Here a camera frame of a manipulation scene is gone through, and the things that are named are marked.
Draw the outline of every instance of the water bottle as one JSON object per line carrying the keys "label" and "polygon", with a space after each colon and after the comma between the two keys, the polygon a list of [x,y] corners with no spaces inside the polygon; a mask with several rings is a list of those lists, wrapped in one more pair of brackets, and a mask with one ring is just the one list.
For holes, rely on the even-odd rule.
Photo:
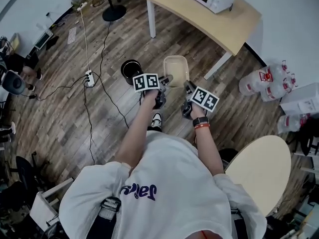
{"label": "water bottle", "polygon": [[295,85],[296,79],[287,77],[282,82],[273,81],[267,88],[260,92],[264,102],[282,98],[286,93],[290,93]]}
{"label": "water bottle", "polygon": [[283,60],[282,64],[270,65],[262,68],[266,73],[271,74],[273,81],[282,82],[288,77],[289,71],[286,61]]}
{"label": "water bottle", "polygon": [[278,133],[286,133],[289,131],[297,132],[302,127],[309,114],[295,114],[281,116],[277,122]]}
{"label": "water bottle", "polygon": [[250,96],[265,89],[272,81],[271,74],[259,69],[253,71],[239,81],[239,91],[245,96]]}

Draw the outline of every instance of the sneaker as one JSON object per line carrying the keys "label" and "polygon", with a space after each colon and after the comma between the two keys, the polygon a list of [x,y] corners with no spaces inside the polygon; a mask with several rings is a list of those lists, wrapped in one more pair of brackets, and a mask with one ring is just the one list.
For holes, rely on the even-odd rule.
{"label": "sneaker", "polygon": [[31,91],[34,91],[35,90],[35,86],[34,85],[31,85],[31,84],[29,84],[30,86],[28,87],[28,89],[29,90],[31,90]]}
{"label": "sneaker", "polygon": [[39,69],[36,71],[36,77],[37,77],[37,79],[38,79],[39,81],[42,80],[43,75],[42,75],[42,73],[41,73],[41,68],[39,68]]}
{"label": "sneaker", "polygon": [[15,134],[15,132],[16,132],[16,131],[15,131],[15,124],[14,124],[13,121],[11,122],[11,127],[10,127],[10,129],[12,130],[12,133]]}
{"label": "sneaker", "polygon": [[160,113],[155,113],[153,115],[151,127],[161,128],[161,115],[160,115]]}

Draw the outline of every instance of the smartwatch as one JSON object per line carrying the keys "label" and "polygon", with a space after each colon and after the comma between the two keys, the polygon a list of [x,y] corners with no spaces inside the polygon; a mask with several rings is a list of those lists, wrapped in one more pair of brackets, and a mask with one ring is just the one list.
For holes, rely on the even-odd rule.
{"label": "smartwatch", "polygon": [[196,118],[193,120],[193,126],[197,126],[199,124],[202,123],[208,123],[209,124],[209,119],[208,117],[200,117],[200,118]]}

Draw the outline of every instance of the white box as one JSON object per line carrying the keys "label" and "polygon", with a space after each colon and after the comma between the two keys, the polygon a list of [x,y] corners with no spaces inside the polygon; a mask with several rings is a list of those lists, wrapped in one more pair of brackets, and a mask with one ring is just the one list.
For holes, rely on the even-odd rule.
{"label": "white box", "polygon": [[319,113],[319,83],[292,90],[282,98],[280,106],[287,115]]}

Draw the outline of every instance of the round beige table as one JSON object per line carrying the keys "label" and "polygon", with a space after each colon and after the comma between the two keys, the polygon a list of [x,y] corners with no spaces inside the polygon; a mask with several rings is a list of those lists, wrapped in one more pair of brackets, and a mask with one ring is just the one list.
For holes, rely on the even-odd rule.
{"label": "round beige table", "polygon": [[225,173],[241,184],[267,216],[280,200],[288,183],[290,151],[280,137],[263,136],[243,148],[229,163]]}

